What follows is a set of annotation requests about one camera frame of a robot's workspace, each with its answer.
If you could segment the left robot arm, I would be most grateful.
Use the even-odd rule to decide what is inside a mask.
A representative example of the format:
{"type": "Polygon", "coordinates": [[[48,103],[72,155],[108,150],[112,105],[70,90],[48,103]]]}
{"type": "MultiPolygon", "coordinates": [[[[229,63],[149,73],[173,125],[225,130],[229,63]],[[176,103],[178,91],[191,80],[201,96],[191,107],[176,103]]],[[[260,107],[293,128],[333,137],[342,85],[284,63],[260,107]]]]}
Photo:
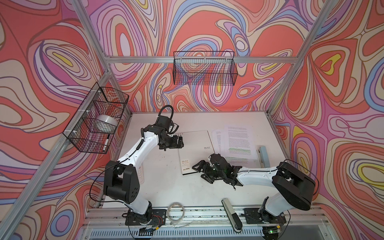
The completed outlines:
{"type": "Polygon", "coordinates": [[[138,168],[156,147],[160,150],[181,149],[183,138],[175,135],[179,126],[173,122],[174,108],[166,105],[158,113],[156,122],[141,129],[141,138],[116,162],[106,164],[103,194],[122,202],[143,224],[153,217],[152,204],[139,197],[138,168]]]}

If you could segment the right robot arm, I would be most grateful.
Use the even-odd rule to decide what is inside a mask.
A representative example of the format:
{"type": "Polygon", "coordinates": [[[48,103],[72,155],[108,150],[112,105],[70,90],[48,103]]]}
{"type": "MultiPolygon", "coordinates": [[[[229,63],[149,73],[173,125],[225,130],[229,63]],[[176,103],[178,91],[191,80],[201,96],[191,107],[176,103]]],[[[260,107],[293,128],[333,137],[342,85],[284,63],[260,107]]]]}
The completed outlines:
{"type": "Polygon", "coordinates": [[[273,168],[249,169],[232,166],[220,154],[212,154],[208,162],[201,160],[192,169],[202,173],[201,178],[210,184],[223,181],[233,188],[247,185],[274,187],[278,192],[265,197],[257,212],[259,221],[266,224],[276,223],[282,213],[291,209],[310,210],[316,192],[316,182],[287,160],[273,168]]]}

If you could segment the white and black file folder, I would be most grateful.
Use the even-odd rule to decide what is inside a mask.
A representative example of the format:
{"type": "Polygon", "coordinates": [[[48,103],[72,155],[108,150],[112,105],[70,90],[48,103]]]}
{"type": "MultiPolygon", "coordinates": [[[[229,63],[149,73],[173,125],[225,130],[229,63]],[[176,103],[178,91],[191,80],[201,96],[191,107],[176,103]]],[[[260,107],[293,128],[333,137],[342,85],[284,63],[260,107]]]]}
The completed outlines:
{"type": "Polygon", "coordinates": [[[179,149],[182,175],[194,174],[196,171],[192,167],[215,153],[209,133],[206,130],[194,131],[178,133],[177,136],[182,137],[184,143],[184,147],[179,149]]]}

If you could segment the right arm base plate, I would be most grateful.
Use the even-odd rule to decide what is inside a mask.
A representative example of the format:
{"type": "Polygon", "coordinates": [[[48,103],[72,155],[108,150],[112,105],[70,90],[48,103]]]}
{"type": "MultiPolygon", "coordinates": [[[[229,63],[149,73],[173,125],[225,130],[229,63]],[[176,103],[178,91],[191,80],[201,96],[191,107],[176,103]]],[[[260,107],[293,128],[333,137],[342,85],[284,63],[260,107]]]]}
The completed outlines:
{"type": "Polygon", "coordinates": [[[287,223],[283,213],[273,216],[267,211],[259,211],[259,208],[244,208],[244,213],[241,216],[246,219],[247,224],[284,225],[287,223]]]}

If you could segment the printed paper sheets stack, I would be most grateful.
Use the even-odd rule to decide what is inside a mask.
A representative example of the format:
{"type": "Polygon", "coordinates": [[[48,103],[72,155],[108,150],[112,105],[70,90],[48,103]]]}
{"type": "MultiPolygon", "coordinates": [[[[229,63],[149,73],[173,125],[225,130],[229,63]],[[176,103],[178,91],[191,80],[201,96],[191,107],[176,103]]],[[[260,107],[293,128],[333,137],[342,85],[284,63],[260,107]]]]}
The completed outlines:
{"type": "Polygon", "coordinates": [[[214,151],[234,166],[259,168],[261,166],[255,141],[247,127],[227,126],[211,131],[214,151]]]}

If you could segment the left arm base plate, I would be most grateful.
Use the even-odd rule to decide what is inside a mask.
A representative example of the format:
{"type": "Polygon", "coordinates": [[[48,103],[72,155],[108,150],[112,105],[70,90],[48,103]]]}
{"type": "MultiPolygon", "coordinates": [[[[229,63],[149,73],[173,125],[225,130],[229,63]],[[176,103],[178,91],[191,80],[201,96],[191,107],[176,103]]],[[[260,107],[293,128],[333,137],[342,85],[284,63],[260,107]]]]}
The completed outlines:
{"type": "Polygon", "coordinates": [[[166,223],[167,210],[166,209],[152,209],[150,213],[147,211],[144,215],[139,215],[129,211],[123,213],[122,217],[125,218],[126,226],[144,226],[144,227],[161,227],[166,223]]]}

